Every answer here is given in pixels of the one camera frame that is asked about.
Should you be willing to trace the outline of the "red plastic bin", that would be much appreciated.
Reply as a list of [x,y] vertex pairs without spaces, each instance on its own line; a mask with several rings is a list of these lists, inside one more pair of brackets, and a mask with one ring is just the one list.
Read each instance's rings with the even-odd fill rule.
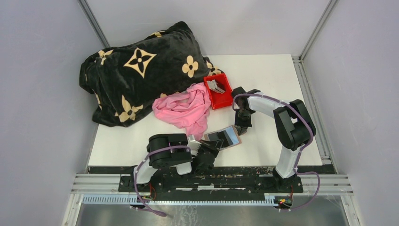
[[[211,101],[211,107],[213,110],[232,106],[233,102],[233,97],[231,96],[232,89],[230,87],[230,84],[228,82],[225,73],[208,76],[205,77],[203,80],[208,90],[209,98]],[[208,83],[211,81],[215,81],[217,87],[224,90],[224,92],[220,93],[213,91],[208,85]]]

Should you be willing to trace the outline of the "tan leather card holder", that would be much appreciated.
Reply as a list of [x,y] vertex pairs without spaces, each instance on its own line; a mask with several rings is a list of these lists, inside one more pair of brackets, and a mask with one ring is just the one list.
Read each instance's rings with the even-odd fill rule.
[[239,133],[233,125],[224,129],[209,132],[204,135],[204,139],[214,144],[218,151],[225,150],[242,143]]

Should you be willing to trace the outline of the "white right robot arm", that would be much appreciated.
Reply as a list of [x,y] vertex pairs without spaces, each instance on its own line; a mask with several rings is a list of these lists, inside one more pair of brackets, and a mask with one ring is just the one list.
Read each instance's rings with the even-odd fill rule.
[[252,127],[252,114],[261,112],[274,119],[277,135],[282,145],[279,161],[273,170],[272,187],[277,192],[286,191],[290,178],[297,172],[300,153],[316,135],[311,116],[300,99],[289,103],[269,97],[257,89],[246,92],[242,87],[235,88],[231,96],[238,107],[235,111],[234,126],[239,135]]

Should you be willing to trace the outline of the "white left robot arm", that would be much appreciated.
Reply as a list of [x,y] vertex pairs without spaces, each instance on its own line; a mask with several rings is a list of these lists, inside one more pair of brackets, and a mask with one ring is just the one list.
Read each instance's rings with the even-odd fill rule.
[[136,191],[145,190],[151,177],[163,168],[175,167],[178,175],[212,169],[219,152],[229,145],[224,134],[214,140],[196,140],[183,133],[154,135],[149,138],[148,154],[131,173],[130,185]]

